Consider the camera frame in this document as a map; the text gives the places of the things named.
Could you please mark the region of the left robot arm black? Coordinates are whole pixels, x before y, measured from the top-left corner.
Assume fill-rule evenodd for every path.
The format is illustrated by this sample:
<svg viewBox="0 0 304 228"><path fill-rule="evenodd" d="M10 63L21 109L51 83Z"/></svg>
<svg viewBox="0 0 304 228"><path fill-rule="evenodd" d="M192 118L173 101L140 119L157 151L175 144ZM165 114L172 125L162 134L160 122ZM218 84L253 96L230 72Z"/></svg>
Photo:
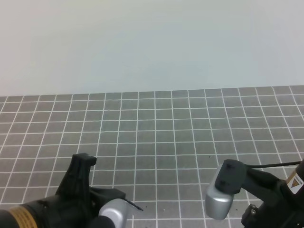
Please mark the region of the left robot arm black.
<svg viewBox="0 0 304 228"><path fill-rule="evenodd" d="M85 228L102 206L114 199L125 199L117 189L89 185L89 173L96 157L74 154L53 196L0 211L2 228Z"/></svg>

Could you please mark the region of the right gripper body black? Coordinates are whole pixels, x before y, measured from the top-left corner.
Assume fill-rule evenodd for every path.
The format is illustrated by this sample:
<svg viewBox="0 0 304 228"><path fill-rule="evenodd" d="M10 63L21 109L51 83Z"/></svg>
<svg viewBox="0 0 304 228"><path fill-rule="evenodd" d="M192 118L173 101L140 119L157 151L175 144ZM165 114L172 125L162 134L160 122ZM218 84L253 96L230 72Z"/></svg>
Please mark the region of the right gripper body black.
<svg viewBox="0 0 304 228"><path fill-rule="evenodd" d="M250 205L242 216L246 228L302 228L304 226L304 189L294 194L287 185L277 188L279 201L274 206L265 202L254 209Z"/></svg>

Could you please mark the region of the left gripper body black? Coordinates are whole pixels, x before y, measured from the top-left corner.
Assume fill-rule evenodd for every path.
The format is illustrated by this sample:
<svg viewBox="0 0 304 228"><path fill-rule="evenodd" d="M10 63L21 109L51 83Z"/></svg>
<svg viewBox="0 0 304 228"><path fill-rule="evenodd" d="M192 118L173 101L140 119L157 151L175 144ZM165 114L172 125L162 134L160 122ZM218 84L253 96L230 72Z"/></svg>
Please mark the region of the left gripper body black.
<svg viewBox="0 0 304 228"><path fill-rule="evenodd" d="M60 203L51 219L52 228L114 228L109 218L99 217L99 210L115 199L125 199L117 189L91 187L89 174L97 158L87 153L74 154L56 191Z"/></svg>

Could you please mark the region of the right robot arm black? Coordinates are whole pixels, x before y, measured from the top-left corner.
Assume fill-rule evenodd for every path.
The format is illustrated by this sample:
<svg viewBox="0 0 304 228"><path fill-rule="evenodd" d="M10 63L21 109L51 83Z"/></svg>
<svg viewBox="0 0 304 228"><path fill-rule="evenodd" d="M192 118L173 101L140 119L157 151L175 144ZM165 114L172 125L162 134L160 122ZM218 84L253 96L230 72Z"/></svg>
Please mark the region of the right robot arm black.
<svg viewBox="0 0 304 228"><path fill-rule="evenodd" d="M302 228L304 226L304 162L286 180L274 175L250 170L253 181L248 192L262 200L259 207L249 205L242 215L246 228Z"/></svg>

